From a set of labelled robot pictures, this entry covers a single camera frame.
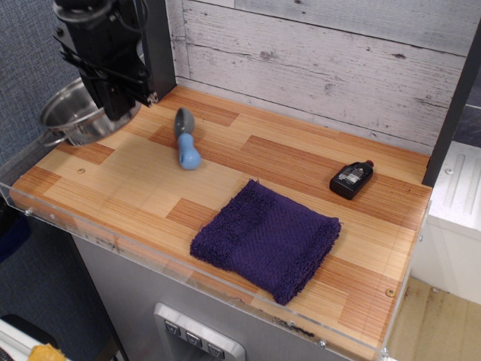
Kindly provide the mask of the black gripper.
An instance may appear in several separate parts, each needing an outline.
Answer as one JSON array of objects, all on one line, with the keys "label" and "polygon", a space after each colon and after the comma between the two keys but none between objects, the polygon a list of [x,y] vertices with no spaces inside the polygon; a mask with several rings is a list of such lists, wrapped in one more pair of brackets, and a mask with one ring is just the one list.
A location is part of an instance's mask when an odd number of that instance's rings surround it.
[{"label": "black gripper", "polygon": [[55,34],[64,60],[78,68],[110,120],[119,120],[135,102],[157,102],[150,71],[138,55],[147,21],[138,1],[54,1],[52,9],[65,26]]}]

